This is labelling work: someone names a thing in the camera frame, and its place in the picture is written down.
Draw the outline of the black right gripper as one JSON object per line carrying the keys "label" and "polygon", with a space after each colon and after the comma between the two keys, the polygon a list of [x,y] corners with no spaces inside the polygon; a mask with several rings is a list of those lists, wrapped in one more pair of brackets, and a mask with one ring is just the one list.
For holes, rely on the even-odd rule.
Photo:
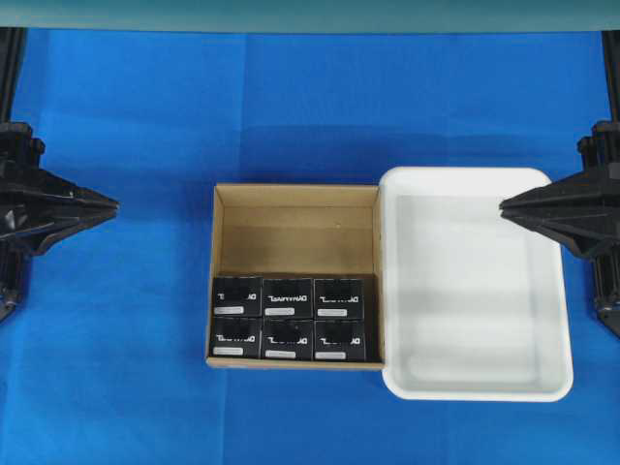
{"label": "black right gripper", "polygon": [[[578,178],[586,192],[579,200],[574,186],[577,173],[542,187],[530,189],[499,204],[501,217],[564,245],[576,257],[598,257],[619,244],[619,123],[599,121],[590,136],[577,143],[583,170]],[[523,208],[586,208],[586,232],[568,232],[513,211]]]}

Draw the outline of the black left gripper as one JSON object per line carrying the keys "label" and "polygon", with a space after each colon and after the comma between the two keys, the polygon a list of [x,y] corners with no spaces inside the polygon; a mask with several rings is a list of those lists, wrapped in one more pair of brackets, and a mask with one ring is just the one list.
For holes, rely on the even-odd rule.
{"label": "black left gripper", "polygon": [[[40,167],[46,146],[26,123],[1,125],[1,239],[31,256],[116,217],[119,202]],[[58,215],[59,206],[80,208]]]}

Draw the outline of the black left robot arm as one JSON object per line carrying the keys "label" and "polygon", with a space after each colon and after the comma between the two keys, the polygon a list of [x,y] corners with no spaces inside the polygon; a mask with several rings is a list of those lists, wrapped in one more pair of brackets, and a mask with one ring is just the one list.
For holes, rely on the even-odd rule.
{"label": "black left robot arm", "polygon": [[31,261],[114,218],[119,202],[40,167],[46,146],[11,120],[26,30],[1,29],[1,319],[25,299]]}

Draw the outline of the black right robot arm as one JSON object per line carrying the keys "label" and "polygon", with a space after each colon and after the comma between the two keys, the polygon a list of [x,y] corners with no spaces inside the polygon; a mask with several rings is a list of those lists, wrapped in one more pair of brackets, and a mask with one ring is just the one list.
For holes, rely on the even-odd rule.
{"label": "black right robot arm", "polygon": [[597,319],[619,334],[619,32],[602,33],[611,118],[599,121],[577,151],[583,169],[500,203],[501,217],[589,261]]}

